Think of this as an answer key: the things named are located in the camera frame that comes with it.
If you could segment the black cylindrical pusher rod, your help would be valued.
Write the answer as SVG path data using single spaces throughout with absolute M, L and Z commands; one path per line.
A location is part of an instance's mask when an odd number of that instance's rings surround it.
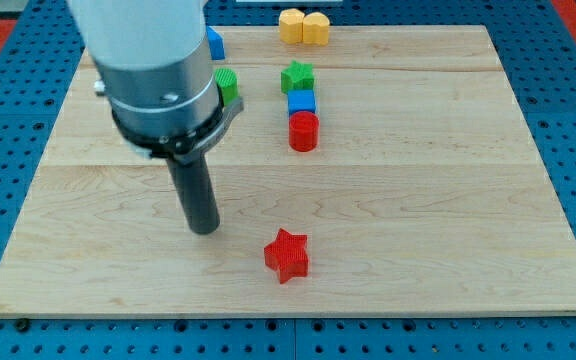
M 190 163 L 169 158 L 166 163 L 190 230 L 199 235 L 214 232 L 220 216 L 205 157 Z

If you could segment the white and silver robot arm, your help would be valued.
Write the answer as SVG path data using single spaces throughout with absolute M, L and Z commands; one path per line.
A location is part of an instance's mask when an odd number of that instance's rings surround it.
M 205 154 L 243 110 L 218 89 L 202 1 L 68 0 L 123 138 L 166 161 L 191 231 L 220 217 Z

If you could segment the blue block behind arm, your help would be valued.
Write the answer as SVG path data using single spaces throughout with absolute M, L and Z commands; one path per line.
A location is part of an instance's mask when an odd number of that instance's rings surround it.
M 224 46 L 223 37 L 212 27 L 206 27 L 209 49 L 211 58 L 213 60 L 224 60 L 226 58 L 226 51 Z

